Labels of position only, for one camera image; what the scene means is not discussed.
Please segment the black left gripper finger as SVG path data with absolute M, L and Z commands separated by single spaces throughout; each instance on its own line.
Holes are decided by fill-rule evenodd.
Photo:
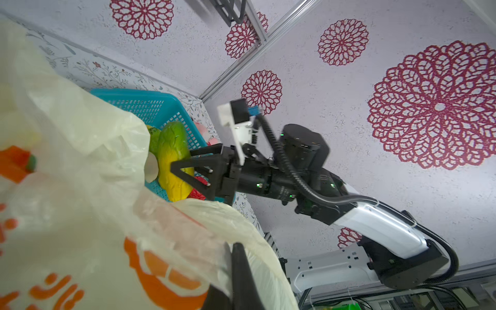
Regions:
M 237 242 L 231 252 L 232 297 L 210 286 L 201 310 L 263 310 L 265 309 L 249 267 L 244 246 Z

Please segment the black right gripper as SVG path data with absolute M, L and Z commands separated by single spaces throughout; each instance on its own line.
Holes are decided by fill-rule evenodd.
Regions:
M 190 157 L 172 162 L 170 171 L 210 201 L 217 196 L 231 205 L 238 192 L 279 200 L 284 205 L 295 200 L 297 188 L 284 172 L 255 146 L 244 145 L 242 151 L 243 165 L 233 146 L 216 144 L 194 149 L 190 151 Z M 195 174 L 208 184 L 201 183 Z

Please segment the green yellow toy mango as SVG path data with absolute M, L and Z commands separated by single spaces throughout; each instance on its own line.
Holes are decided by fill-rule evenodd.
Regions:
M 171 172 L 171 164 L 191 157 L 188 133 L 183 123 L 169 122 L 161 131 L 157 144 L 158 183 L 168 200 L 178 202 L 188 198 L 193 188 Z

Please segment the cream plastic bag orange print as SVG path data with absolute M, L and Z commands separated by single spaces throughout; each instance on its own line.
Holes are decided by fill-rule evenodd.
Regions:
M 232 297 L 239 242 L 265 309 L 296 309 L 255 226 L 217 201 L 155 195 L 148 155 L 142 120 L 1 20 L 1 308 L 201 309 L 210 286 Z

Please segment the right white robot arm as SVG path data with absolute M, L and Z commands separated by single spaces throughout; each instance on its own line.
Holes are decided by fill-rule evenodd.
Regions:
M 422 226 L 407 211 L 358 195 L 324 168 L 329 147 L 323 137 L 288 124 L 275 134 L 265 117 L 254 119 L 273 150 L 271 159 L 244 143 L 218 144 L 174 161 L 171 172 L 206 199 L 232 204 L 236 192 L 295 202 L 297 214 L 359 233 L 351 245 L 313 257 L 283 259 L 285 276 L 295 293 L 348 281 L 380 282 L 405 290 L 438 284 L 459 270 L 457 253 L 447 241 Z

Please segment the green toy fruit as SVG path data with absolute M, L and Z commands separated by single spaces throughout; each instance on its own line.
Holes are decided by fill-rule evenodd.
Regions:
M 149 152 L 153 155 L 157 156 L 158 153 L 158 141 L 160 138 L 161 130 L 156 127 L 152 127 L 147 125 L 149 134 L 150 134 L 150 143 L 149 143 Z

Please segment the teal plastic basket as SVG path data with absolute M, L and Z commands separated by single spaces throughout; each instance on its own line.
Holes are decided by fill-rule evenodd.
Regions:
M 186 112 L 179 99 L 172 94 L 147 90 L 93 89 L 92 95 L 107 103 L 138 116 L 144 124 L 162 129 L 172 121 L 183 123 L 188 133 L 189 151 L 208 146 L 195 122 Z M 158 183 L 157 156 L 150 152 L 145 164 L 145 186 L 159 197 L 168 200 L 167 193 Z

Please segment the grey slotted wall shelf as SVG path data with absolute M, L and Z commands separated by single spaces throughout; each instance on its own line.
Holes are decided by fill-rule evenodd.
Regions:
M 247 0 L 210 0 L 210 2 L 228 27 L 233 23 L 244 22 Z

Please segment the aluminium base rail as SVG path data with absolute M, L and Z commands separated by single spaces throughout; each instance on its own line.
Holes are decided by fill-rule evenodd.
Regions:
M 456 276 L 445 284 L 394 291 L 368 289 L 318 301 L 302 309 L 495 309 L 495 274 Z

